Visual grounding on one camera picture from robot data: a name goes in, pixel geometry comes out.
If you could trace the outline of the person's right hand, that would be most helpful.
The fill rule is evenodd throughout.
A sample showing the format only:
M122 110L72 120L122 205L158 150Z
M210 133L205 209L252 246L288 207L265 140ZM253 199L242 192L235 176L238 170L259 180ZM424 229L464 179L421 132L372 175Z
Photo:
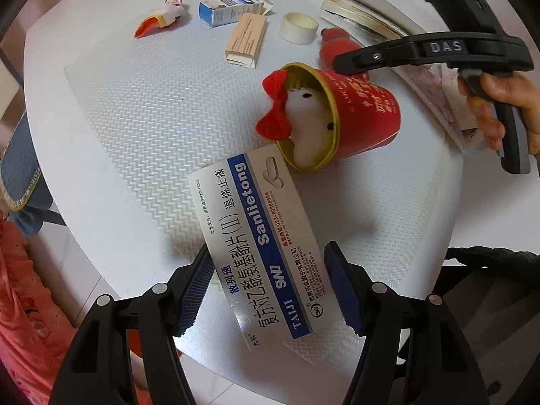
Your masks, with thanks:
M539 158L540 148L540 95L539 90L521 74L514 72L507 78L481 75L481 87L494 101L509 103L522 109L527 130L528 152ZM484 142L491 150L503 147L506 133L504 125L491 116L489 103L474 96L465 81L459 78L459 92L467 98L468 108L476 117L477 126Z

